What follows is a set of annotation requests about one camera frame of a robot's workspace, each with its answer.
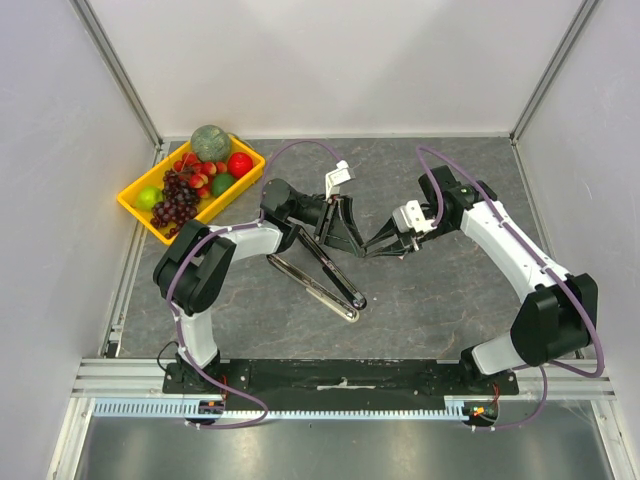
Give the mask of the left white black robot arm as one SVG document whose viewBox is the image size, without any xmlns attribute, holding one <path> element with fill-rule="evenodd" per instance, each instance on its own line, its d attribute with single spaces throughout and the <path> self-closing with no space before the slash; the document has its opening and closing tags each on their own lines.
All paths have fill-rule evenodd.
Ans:
<svg viewBox="0 0 640 480">
<path fill-rule="evenodd" d="M 275 179 L 264 187 L 257 220 L 232 226 L 191 220 L 184 226 L 153 273 L 178 335 L 176 359 L 164 368 L 164 392 L 208 393 L 218 385 L 220 352 L 211 307 L 235 262 L 263 256 L 343 319 L 358 320 L 367 305 L 364 294 L 321 247 L 332 220 L 340 214 L 340 199 L 337 194 L 304 194 Z M 282 252 L 295 242 L 320 264 L 335 292 L 282 258 Z"/>
</svg>

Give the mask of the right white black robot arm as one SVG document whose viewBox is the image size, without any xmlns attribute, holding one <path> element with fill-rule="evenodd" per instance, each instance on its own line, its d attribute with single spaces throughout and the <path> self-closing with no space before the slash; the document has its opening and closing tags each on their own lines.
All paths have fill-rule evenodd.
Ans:
<svg viewBox="0 0 640 480">
<path fill-rule="evenodd" d="M 547 256 L 484 183 L 463 184 L 441 166 L 423 174 L 419 185 L 425 203 L 396 208 L 365 243 L 367 256 L 403 256 L 460 231 L 489 256 L 521 302 L 508 332 L 462 351 L 457 377 L 465 391 L 481 393 L 496 374 L 557 364 L 566 354 L 599 345 L 598 287 L 590 275 L 573 275 Z"/>
</svg>

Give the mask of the white black stapler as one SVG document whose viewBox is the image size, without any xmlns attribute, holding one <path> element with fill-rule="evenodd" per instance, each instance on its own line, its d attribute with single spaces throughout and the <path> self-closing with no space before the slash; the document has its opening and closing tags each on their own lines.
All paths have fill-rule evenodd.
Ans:
<svg viewBox="0 0 640 480">
<path fill-rule="evenodd" d="M 355 323 L 359 320 L 359 312 L 356 308 L 345 300 L 340 299 L 301 269 L 276 254 L 267 255 L 266 258 L 273 267 L 302 285 L 310 295 L 341 318 L 349 323 Z"/>
</svg>

